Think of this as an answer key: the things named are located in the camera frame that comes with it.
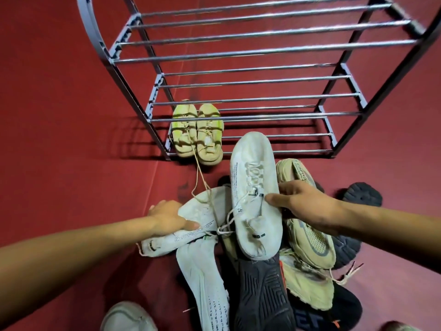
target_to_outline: shoelace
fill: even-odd
[[[263,185],[261,183],[261,181],[259,179],[261,179],[262,176],[262,170],[259,168],[262,165],[262,163],[260,162],[249,162],[246,163],[247,166],[247,182],[248,182],[248,186],[258,190],[263,189]],[[237,210],[237,208],[239,208],[241,205],[245,205],[253,200],[255,200],[256,198],[260,197],[259,194],[252,196],[250,199],[246,200],[244,203],[241,203],[247,196],[251,196],[248,194],[248,192],[243,195],[238,201],[237,204],[233,207],[233,209],[231,209],[227,215],[227,223],[221,227],[218,228],[217,233],[218,235],[225,235],[225,234],[233,234],[234,231],[231,231],[231,227],[230,225],[234,222],[235,218],[232,217],[230,219],[230,215],[233,213],[234,210]]]
[[[352,262],[349,270],[343,274],[339,279],[334,278],[334,275],[332,274],[332,270],[326,270],[329,272],[329,275],[324,274],[323,272],[321,272],[319,269],[312,267],[311,265],[307,264],[306,262],[304,262],[303,260],[301,260],[293,250],[291,250],[290,248],[284,248],[282,250],[280,250],[280,255],[281,256],[292,256],[295,260],[295,262],[297,264],[301,265],[301,268],[306,268],[308,271],[311,271],[313,273],[319,274],[321,276],[324,276],[328,279],[331,279],[332,281],[334,281],[336,284],[339,285],[345,285],[348,280],[356,273],[360,270],[360,268],[364,265],[363,263],[360,264],[359,266],[355,267],[355,261]]]

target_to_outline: white shoe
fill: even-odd
[[[265,135],[249,132],[237,142],[230,175],[240,249],[251,260],[268,260],[279,251],[283,228],[279,209],[264,200],[265,194],[279,192],[273,149]]]
[[[229,330],[228,293],[214,260],[217,242],[217,236],[205,236],[176,251],[179,268],[196,299],[202,331]]]
[[[104,316],[100,331],[157,331],[150,315],[133,302],[115,304]]]
[[[194,231],[179,230],[164,237],[143,240],[140,254],[149,257],[163,256],[194,239],[203,237],[207,231],[217,231],[218,227],[225,223],[230,210],[231,191],[228,187],[216,187],[211,189],[211,192],[208,190],[200,193],[180,207],[178,215],[198,222],[201,227]]]

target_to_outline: metal shoe rack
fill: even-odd
[[[339,6],[333,7],[333,2],[341,1],[354,1],[358,4],[353,6]],[[253,121],[281,121],[281,120],[313,120],[314,122],[321,121],[325,127],[326,132],[311,133],[311,134],[294,134],[292,132],[287,134],[268,134],[270,140],[273,139],[291,139],[294,141],[297,137],[328,137],[329,148],[316,149],[316,150],[275,150],[275,155],[289,155],[289,156],[311,156],[311,157],[335,157],[339,151],[347,144],[350,138],[357,132],[357,130],[363,125],[372,112],[381,104],[383,99],[392,91],[392,89],[400,82],[400,80],[406,75],[407,72],[415,65],[415,63],[424,55],[428,48],[438,38],[441,22],[441,10],[438,11],[436,17],[433,19],[428,28],[424,28],[416,20],[409,17],[405,11],[399,7],[393,0],[281,0],[281,1],[268,1],[251,4],[237,4],[230,6],[219,6],[210,8],[188,9],[188,10],[176,10],[176,11],[164,11],[154,13],[141,13],[135,5],[134,0],[124,0],[127,6],[130,17],[123,26],[120,34],[110,48],[107,48],[104,44],[100,30],[98,28],[95,15],[93,12],[92,0],[77,0],[80,10],[81,18],[84,23],[86,32],[98,53],[102,63],[106,67],[107,71],[112,76],[115,83],[123,92],[125,98],[128,100],[132,108],[137,113],[140,120],[145,125],[148,132],[151,134],[153,140],[160,148],[162,155],[166,160],[170,160],[175,156],[174,149],[172,148],[172,142],[170,141],[171,129],[169,128],[168,136],[164,136],[164,139],[158,135],[155,125],[157,123],[170,123],[170,117],[168,118],[155,118],[153,111],[155,107],[159,106],[171,106],[172,109],[180,101],[173,99],[171,89],[173,88],[206,88],[212,86],[229,86],[233,85],[254,85],[254,84],[271,84],[271,83],[297,83],[297,82],[314,82],[318,80],[327,81],[327,85],[322,93],[316,93],[313,95],[297,95],[297,96],[277,96],[277,97],[253,97],[253,98],[240,98],[240,99],[220,99],[214,98],[213,100],[190,100],[188,104],[203,104],[203,103],[222,103],[225,105],[231,103],[251,103],[247,108],[230,108],[220,109],[222,116],[219,118],[206,118],[208,120],[222,119],[225,123],[232,122],[253,122]],[[232,11],[236,10],[253,10],[253,11],[265,11],[269,7],[283,8],[284,6],[296,6],[296,5],[310,5],[311,8],[307,10],[290,10],[280,11],[274,13],[259,13],[247,16],[231,16]],[[388,15],[388,21],[370,22],[370,17],[374,11],[386,12]],[[307,17],[312,15],[327,15],[327,14],[341,14],[345,12],[360,12],[361,16],[357,23],[344,24],[344,25],[329,25],[329,26],[313,26],[305,28],[293,28],[285,30],[273,30],[273,31],[256,31],[247,33],[231,33],[231,34],[212,34],[210,36],[198,36],[198,37],[182,37],[182,38],[167,38],[161,40],[150,40],[147,34],[147,29],[153,28],[172,28],[183,26],[201,26],[207,24],[219,24],[219,23],[235,23],[240,21],[254,21],[259,19],[280,19],[288,17]],[[195,20],[182,20],[182,15],[204,15],[210,18],[195,19]],[[174,21],[161,21],[161,18],[172,16]],[[386,27],[401,27],[408,37],[402,40],[385,40],[385,41],[370,41],[359,42],[361,34],[365,30],[386,28]],[[132,32],[137,31],[141,40],[130,41]],[[166,55],[157,56],[153,49],[156,45],[166,44],[194,44],[200,42],[212,42],[217,40],[233,40],[233,39],[246,39],[268,36],[297,36],[308,33],[331,33],[339,31],[352,31],[352,35],[348,43],[345,44],[315,44],[305,46],[290,46],[282,48],[271,49],[250,49],[242,51],[227,51],[227,52],[210,52],[201,54],[183,54],[183,55]],[[130,47],[144,47],[147,52],[147,56],[143,58],[130,58],[124,57],[124,49]],[[378,47],[389,46],[411,46],[410,52],[404,57],[398,67],[387,78],[384,84],[380,87],[378,92],[373,95],[372,99],[367,101],[361,92],[355,78],[348,67],[348,59],[355,49],[369,49]],[[298,64],[298,65],[283,65],[283,66],[265,66],[256,65],[251,68],[235,68],[235,69],[220,69],[220,70],[195,70],[191,72],[173,72],[164,73],[161,69],[160,63],[173,62],[173,61],[189,61],[189,60],[204,60],[214,58],[232,58],[239,56],[253,56],[253,55],[273,55],[273,54],[289,54],[298,52],[310,52],[310,51],[342,51],[341,57],[336,63],[313,63],[313,64]],[[123,77],[120,71],[120,65],[132,64],[132,63],[151,63],[157,73],[156,80],[153,84],[151,96],[146,107],[140,105],[139,100],[135,97],[132,89],[129,87],[126,79]],[[331,76],[320,77],[295,77],[295,73],[299,69],[305,68],[323,68],[333,67],[334,71]],[[228,82],[212,82],[212,83],[190,83],[190,84],[176,84],[168,85],[167,79],[172,76],[189,76],[200,74],[224,74],[231,73],[232,77],[238,72],[253,72],[253,74],[261,74],[259,71],[277,71],[277,70],[292,70],[292,77],[280,78],[280,79],[256,79],[250,81],[228,81]],[[331,94],[331,90],[334,87],[337,80],[343,79],[350,89],[349,93]],[[160,90],[163,90],[168,101],[158,102],[157,97]],[[228,97],[228,91],[225,90],[225,96]],[[358,111],[352,112],[326,112],[324,105],[327,99],[336,97],[353,97],[356,100]],[[261,107],[258,102],[268,101],[287,101],[287,100],[304,100],[315,99],[317,103],[313,105],[280,105],[276,107]],[[283,108],[285,111],[290,109],[289,113],[266,113],[267,110],[277,110]],[[311,108],[312,112],[295,112],[297,108]],[[229,111],[246,111],[242,115],[228,115]],[[331,116],[355,116],[354,122],[346,130],[340,139],[337,139],[334,135],[333,129],[329,122]],[[193,118],[180,118],[174,119],[174,121],[192,121]],[[224,139],[233,140],[239,139],[240,136],[226,136]]]

